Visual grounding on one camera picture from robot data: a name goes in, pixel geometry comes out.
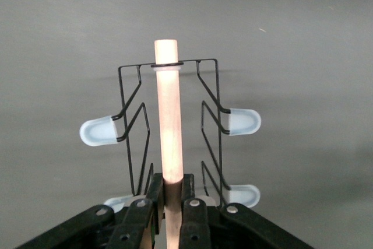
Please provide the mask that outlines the dark grey table cloth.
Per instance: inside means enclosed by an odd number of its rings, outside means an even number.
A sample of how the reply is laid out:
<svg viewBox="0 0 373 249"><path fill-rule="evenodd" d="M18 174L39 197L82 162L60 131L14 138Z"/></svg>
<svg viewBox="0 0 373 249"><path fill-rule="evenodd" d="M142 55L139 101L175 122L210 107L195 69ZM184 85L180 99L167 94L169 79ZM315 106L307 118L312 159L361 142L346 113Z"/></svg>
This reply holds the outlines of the dark grey table cloth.
<svg viewBox="0 0 373 249"><path fill-rule="evenodd" d="M224 176L316 248L373 249L373 0L0 0L0 249L130 193L125 144L79 128L121 109L117 68L216 58L221 102L262 117L223 136Z"/></svg>

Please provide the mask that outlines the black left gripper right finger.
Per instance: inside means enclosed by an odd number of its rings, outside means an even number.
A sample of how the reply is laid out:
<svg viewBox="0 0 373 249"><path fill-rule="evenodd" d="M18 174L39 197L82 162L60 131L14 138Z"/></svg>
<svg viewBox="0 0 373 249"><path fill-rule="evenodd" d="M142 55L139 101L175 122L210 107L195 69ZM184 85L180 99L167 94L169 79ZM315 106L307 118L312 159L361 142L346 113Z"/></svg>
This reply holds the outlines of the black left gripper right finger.
<svg viewBox="0 0 373 249"><path fill-rule="evenodd" d="M181 198L179 249L314 249L244 205L207 206L193 174L184 175Z"/></svg>

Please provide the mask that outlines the black wire cup holder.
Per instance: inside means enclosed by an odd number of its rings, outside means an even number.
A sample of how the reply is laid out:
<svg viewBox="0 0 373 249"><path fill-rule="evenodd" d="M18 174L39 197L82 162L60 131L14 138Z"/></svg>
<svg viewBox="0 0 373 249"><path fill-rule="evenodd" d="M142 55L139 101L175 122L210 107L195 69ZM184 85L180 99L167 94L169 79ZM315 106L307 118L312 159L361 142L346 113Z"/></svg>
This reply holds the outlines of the black wire cup holder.
<svg viewBox="0 0 373 249"><path fill-rule="evenodd" d="M179 246L181 216L181 180L184 178L182 157L182 126L180 81L177 40L163 39L154 42L159 108L161 163L166 202L167 249ZM86 121L80 127L81 140L89 146L111 145L122 140L117 135L114 119L122 118L125 109L116 116ZM228 135L253 134L261 126L261 117L255 110L231 108L228 118Z"/></svg>

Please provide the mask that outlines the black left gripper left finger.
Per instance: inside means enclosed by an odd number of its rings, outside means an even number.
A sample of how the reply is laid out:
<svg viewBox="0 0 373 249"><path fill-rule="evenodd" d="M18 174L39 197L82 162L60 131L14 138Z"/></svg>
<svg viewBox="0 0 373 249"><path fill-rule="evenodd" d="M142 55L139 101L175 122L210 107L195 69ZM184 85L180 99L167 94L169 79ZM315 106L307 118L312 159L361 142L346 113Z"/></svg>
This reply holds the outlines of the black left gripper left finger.
<svg viewBox="0 0 373 249"><path fill-rule="evenodd" d="M156 173L145 197L118 213L107 205L92 206L17 249L153 249L162 200L163 177Z"/></svg>

